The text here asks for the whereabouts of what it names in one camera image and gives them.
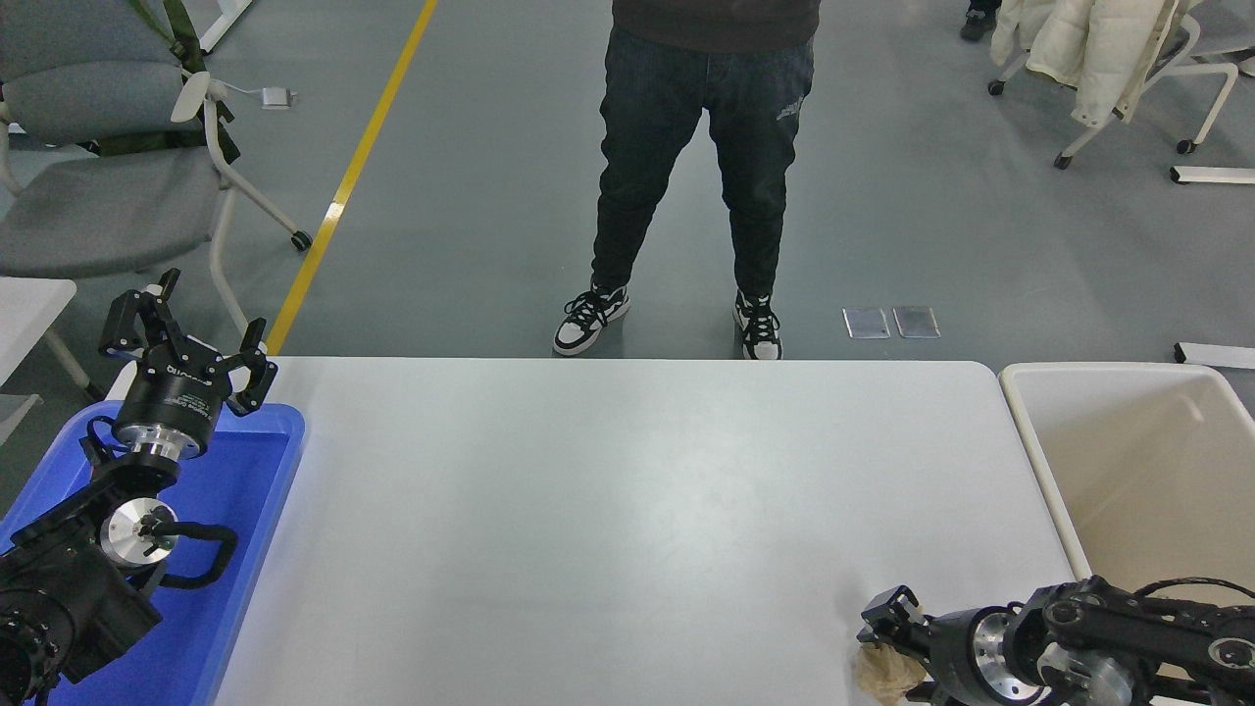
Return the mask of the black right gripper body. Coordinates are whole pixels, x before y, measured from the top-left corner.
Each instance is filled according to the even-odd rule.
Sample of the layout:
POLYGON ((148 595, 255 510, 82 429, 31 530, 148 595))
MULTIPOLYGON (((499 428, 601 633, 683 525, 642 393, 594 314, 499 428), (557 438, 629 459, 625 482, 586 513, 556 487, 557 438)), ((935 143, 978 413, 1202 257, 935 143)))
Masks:
POLYGON ((981 675, 974 657, 973 635, 981 609, 929 617, 927 671, 936 683, 932 701, 943 697, 959 703, 984 703, 981 675))

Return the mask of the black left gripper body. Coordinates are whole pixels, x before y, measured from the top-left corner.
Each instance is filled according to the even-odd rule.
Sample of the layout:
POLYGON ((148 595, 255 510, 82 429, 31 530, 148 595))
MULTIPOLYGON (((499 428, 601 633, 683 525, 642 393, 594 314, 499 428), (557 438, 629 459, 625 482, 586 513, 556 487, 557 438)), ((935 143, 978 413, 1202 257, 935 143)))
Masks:
POLYGON ((221 357, 220 350, 198 339, 147 349, 110 424, 112 436, 134 450, 154 438, 179 436, 179 451, 207 451, 231 393, 226 374, 206 372, 221 357))

